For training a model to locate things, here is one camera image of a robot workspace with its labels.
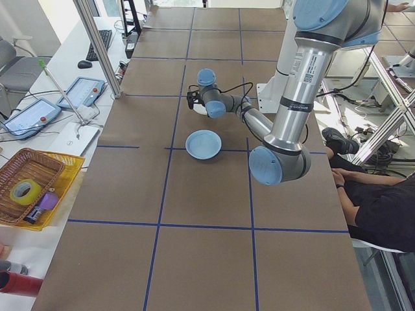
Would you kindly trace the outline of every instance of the computer mouse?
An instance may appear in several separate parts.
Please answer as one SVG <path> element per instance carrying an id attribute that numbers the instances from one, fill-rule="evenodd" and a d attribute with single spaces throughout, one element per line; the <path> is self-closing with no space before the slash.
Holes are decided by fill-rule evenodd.
<path id="1" fill-rule="evenodd" d="M 79 69 L 91 68 L 92 63 L 89 60 L 81 60 L 78 62 Z"/>

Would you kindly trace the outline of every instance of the black shoe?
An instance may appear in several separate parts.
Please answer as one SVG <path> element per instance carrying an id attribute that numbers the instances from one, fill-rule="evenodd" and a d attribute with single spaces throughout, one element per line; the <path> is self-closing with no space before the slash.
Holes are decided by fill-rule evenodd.
<path id="1" fill-rule="evenodd" d="M 345 138 L 335 128 L 325 128 L 322 130 L 324 139 L 329 141 L 338 141 L 342 146 L 340 148 L 340 154 L 356 154 L 359 151 L 359 144 L 356 141 Z"/>

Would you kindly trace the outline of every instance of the purple object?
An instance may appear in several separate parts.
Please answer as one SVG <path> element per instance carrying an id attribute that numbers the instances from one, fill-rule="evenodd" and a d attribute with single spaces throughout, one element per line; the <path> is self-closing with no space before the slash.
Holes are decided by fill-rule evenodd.
<path id="1" fill-rule="evenodd" d="M 37 206 L 46 211 L 52 211 L 59 201 L 57 194 L 53 192 L 46 192 L 42 199 L 40 199 Z"/>

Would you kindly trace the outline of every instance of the wicker basket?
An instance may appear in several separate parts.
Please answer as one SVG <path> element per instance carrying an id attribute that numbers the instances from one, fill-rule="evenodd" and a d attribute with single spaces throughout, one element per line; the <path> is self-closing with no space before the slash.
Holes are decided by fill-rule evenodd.
<path id="1" fill-rule="evenodd" d="M 0 168 L 0 224 L 13 225 L 30 213 L 35 204 L 49 190 L 65 165 L 30 148 L 18 151 Z M 10 199 L 10 190 L 22 179 L 33 179 L 42 188 L 34 203 L 20 205 Z"/>
<path id="2" fill-rule="evenodd" d="M 56 207 L 52 211 L 44 211 L 34 224 L 30 224 L 23 220 L 16 225 L 12 225 L 13 227 L 32 231 L 41 231 L 44 227 L 47 227 L 55 216 L 62 200 L 65 198 L 66 193 L 71 188 L 71 185 L 81 170 L 82 164 L 85 160 L 83 157 L 71 154 L 59 154 L 56 152 L 43 153 L 49 157 L 59 160 L 65 165 L 63 172 L 52 184 L 54 193 L 59 197 L 59 202 L 56 204 Z"/>

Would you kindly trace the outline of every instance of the blue plate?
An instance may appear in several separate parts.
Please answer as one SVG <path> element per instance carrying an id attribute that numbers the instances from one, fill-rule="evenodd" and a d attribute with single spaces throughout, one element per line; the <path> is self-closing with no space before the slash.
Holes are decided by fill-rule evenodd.
<path id="1" fill-rule="evenodd" d="M 218 154 L 222 141 L 218 134 L 208 130 L 196 131 L 186 139 L 186 150 L 192 157 L 206 160 Z"/>

